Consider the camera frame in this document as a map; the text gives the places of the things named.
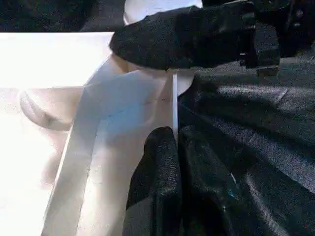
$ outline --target black fabric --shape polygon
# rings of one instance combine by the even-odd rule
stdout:
[[[228,126],[218,120],[213,128],[217,127]],[[201,233],[188,235],[314,235],[315,196],[278,169],[287,165],[287,160],[279,158],[275,160],[276,165],[271,164],[270,160],[252,151],[251,143],[234,140],[237,133],[234,129],[222,133],[226,135],[225,140],[229,140],[225,143],[216,141],[220,129],[204,132],[205,135],[193,126],[186,126],[180,132],[179,143],[183,150],[180,158],[186,160],[181,168],[184,166],[187,170],[183,176],[188,177],[187,190],[191,192],[187,195],[195,196],[184,203],[193,209],[186,212],[188,218],[200,215],[200,209],[193,207],[200,202],[202,209],[210,205],[216,210],[208,210],[199,217],[201,220],[197,225],[200,225]],[[251,135],[243,133],[243,139],[251,139]],[[222,151],[232,143],[241,149],[235,153]],[[268,148],[274,150],[277,145],[266,146]],[[270,154],[274,158],[277,156],[272,151]],[[243,168],[243,172],[235,173],[233,163],[238,159],[252,159],[252,162],[239,166],[236,171]],[[300,176],[314,180],[313,171],[303,172],[297,163],[288,167]]]
[[[315,235],[314,70],[287,59],[277,77],[196,75],[178,99],[183,204],[172,235]]]
[[[125,0],[2,0],[0,32],[115,31]]]
[[[251,3],[159,12],[115,32],[119,57],[155,69],[214,67],[240,57],[240,41],[255,25]]]
[[[171,236],[179,232],[182,211],[182,185],[180,177],[177,146],[173,131],[169,127],[154,130],[146,140],[143,157],[137,166],[128,194],[126,210],[136,204],[140,214],[146,211],[149,215],[149,236]],[[141,224],[148,216],[128,215],[126,225]],[[124,235],[131,235],[131,231],[124,229]]]

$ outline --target white cardboard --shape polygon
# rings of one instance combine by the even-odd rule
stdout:
[[[121,235],[129,182],[149,133],[177,133],[177,77],[133,71],[84,88],[43,236]]]

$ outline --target white surface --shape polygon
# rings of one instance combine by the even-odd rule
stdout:
[[[147,15],[189,6],[202,7],[201,0],[126,0],[124,22],[126,25],[142,20]]]
[[[112,35],[0,33],[0,88],[83,86],[102,66],[108,66],[104,63],[111,59]],[[124,73],[118,67],[106,70],[103,76]]]
[[[134,71],[84,89],[43,236],[121,235],[146,137],[160,126],[177,130],[174,85],[172,74]]]
[[[38,236],[67,132],[30,122],[13,88],[0,88],[0,120],[0,235]]]

